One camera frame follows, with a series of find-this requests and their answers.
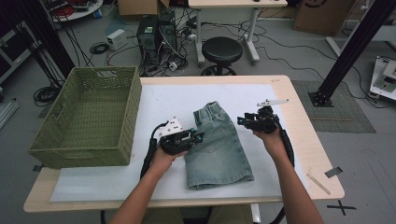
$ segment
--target hand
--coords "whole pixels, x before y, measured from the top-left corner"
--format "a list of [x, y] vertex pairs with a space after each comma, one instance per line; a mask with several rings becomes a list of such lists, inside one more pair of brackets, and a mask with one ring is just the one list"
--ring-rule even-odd
[[185, 152], [179, 153], [175, 156], [166, 154], [161, 147], [158, 147], [154, 158], [152, 159], [149, 171], [154, 172], [159, 178], [163, 177], [163, 174], [171, 167], [172, 162], [180, 156], [183, 156]]
[[272, 133], [253, 131], [253, 134], [258, 136], [264, 142], [265, 148], [273, 160], [288, 158], [285, 146], [283, 145], [282, 139], [280, 138], [279, 129], [276, 129]]

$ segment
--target waistband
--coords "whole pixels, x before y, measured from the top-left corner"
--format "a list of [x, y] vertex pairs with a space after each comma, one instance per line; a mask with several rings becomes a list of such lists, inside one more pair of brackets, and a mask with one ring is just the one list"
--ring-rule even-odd
[[203, 123], [208, 123], [210, 120], [213, 120], [219, 117], [221, 114], [224, 114], [225, 111], [217, 101], [212, 103], [207, 103], [202, 109], [195, 111], [195, 124], [200, 125]]

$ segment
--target person's left arm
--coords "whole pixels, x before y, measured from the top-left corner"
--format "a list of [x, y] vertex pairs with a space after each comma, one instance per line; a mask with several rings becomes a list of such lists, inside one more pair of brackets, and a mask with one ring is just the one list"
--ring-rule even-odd
[[128, 198], [122, 203], [116, 215], [110, 220], [110, 224], [140, 224], [158, 181], [172, 165], [172, 161], [181, 155], [183, 153], [176, 156], [168, 155], [159, 147], [155, 152], [154, 159], [148, 171]]

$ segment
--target human arm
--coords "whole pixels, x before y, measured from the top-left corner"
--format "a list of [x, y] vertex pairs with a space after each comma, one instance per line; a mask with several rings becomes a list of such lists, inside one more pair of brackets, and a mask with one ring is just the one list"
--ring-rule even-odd
[[289, 161], [279, 130], [269, 134], [256, 131], [253, 133], [264, 142], [268, 154], [274, 160], [288, 223], [324, 223]]
[[171, 156], [164, 153], [162, 148], [157, 148], [148, 171], [122, 203], [110, 224], [140, 224], [158, 181], [172, 165], [172, 161], [181, 155], [183, 153]]

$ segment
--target round stool seat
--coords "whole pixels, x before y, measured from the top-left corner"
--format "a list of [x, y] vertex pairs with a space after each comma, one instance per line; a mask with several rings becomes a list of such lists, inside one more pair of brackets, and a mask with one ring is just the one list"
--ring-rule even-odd
[[228, 37], [213, 37], [202, 45], [202, 53], [212, 63], [230, 64], [242, 56], [241, 45]]

